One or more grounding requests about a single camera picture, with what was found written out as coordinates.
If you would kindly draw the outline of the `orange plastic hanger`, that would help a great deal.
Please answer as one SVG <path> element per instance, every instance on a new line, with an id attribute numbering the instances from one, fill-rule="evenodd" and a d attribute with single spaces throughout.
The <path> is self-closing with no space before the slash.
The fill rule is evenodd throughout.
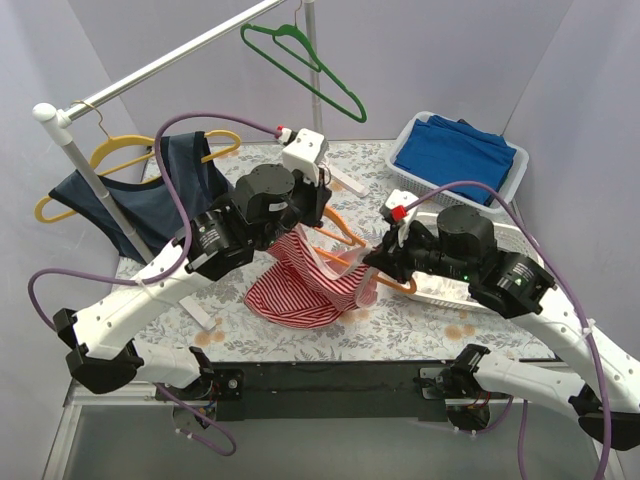
<path id="1" fill-rule="evenodd" d="M 329 223 L 335 227 L 336 232 L 327 229 L 324 226 L 314 227 L 313 230 L 324 237 L 328 237 L 342 244 L 344 248 L 337 251 L 328 251 L 319 246 L 313 245 L 315 252 L 324 259 L 330 260 L 344 267 L 350 267 L 352 264 L 355 264 L 355 253 L 364 253 L 365 249 L 368 247 L 367 242 L 354 233 L 339 213 L 330 206 L 326 206 L 324 208 L 322 220 L 328 220 Z M 403 294 L 414 294 L 417 292 L 416 282 L 413 279 L 408 283 L 401 284 L 388 278 L 382 273 L 374 274 L 373 279 L 379 284 L 390 287 Z"/>

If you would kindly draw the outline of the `red white striped tank top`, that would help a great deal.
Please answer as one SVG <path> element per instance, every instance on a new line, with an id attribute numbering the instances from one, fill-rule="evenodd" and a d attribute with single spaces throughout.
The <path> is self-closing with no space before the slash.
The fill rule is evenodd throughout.
<path id="1" fill-rule="evenodd" d="M 249 288 L 245 305 L 272 323 L 296 329 L 327 326 L 343 313 L 376 303 L 376 271 L 355 253 L 344 267 L 318 255 L 302 228 L 281 237 L 268 253 L 276 259 Z"/>

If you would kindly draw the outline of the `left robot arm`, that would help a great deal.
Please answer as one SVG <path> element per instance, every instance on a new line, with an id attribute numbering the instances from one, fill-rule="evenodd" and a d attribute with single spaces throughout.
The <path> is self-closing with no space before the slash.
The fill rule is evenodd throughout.
<path id="1" fill-rule="evenodd" d="M 69 347 L 72 378 L 95 394 L 146 381 L 180 389 L 193 400 L 213 386 L 213 368 L 196 349 L 166 349 L 134 338 L 181 299 L 252 262 L 298 225 L 320 229 L 337 216 L 322 170 L 309 179 L 300 168 L 263 164 L 239 178 L 213 208 L 181 229 L 146 267 L 124 285 L 79 311 L 54 316 Z"/>

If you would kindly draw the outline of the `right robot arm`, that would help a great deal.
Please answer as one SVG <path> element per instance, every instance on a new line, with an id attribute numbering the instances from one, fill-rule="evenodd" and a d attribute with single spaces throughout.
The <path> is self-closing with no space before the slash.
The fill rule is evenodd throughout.
<path id="1" fill-rule="evenodd" d="M 638 446 L 638 360 L 595 325 L 581 324 L 543 266 L 499 248 L 493 223 L 471 207 L 441 211 L 435 233 L 401 205 L 384 206 L 381 213 L 391 225 L 383 248 L 391 256 L 393 278 L 420 272 L 466 283 L 472 299 L 527 330 L 572 369 L 547 370 L 468 345 L 429 385 L 451 396 L 519 396 L 576 420 L 598 441 L 609 427 L 615 450 Z"/>

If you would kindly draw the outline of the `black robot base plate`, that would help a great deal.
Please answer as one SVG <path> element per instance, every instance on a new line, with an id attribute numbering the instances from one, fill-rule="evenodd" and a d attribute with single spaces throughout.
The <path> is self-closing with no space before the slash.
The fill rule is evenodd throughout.
<path id="1" fill-rule="evenodd" d="M 413 418 L 445 422 L 467 410 L 488 422 L 497 394 L 442 379 L 446 361 L 219 362 L 213 380 L 169 391 L 184 402 L 211 402 L 218 421 Z"/>

